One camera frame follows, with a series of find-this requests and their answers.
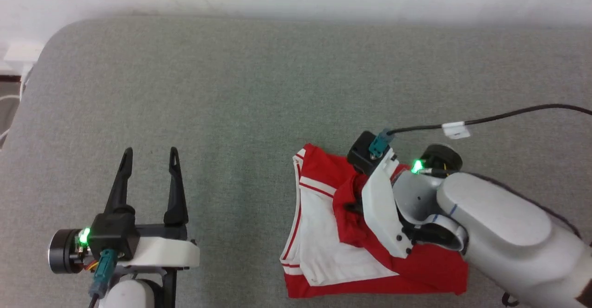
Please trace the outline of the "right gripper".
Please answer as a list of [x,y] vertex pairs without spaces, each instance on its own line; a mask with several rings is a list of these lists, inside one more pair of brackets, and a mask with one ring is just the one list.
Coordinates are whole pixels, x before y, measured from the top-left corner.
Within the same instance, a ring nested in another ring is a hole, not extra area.
[[346,203],[346,211],[363,215],[368,228],[395,258],[407,258],[417,244],[431,244],[460,253],[463,227],[437,202],[443,178],[399,171],[392,148],[362,188],[362,202]]

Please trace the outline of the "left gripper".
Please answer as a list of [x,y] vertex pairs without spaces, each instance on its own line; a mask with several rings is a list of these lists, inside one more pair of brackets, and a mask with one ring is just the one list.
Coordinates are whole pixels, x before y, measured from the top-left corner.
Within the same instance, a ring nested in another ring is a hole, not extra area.
[[[112,184],[106,214],[131,214],[135,209],[127,204],[128,180],[133,169],[133,149],[126,148],[122,155],[116,177]],[[171,183],[168,208],[164,213],[165,226],[184,226],[188,223],[183,177],[180,168],[179,152],[171,147],[169,159]],[[148,234],[142,236],[136,247],[133,259],[117,259],[116,274],[131,272],[158,273],[165,269],[187,270],[200,264],[200,249],[189,240],[161,238],[151,234],[157,230],[155,225],[140,228]],[[98,259],[93,255],[87,242],[91,234],[89,227],[61,229],[55,232],[49,244],[49,268],[55,274],[76,274],[81,271],[96,271]]]

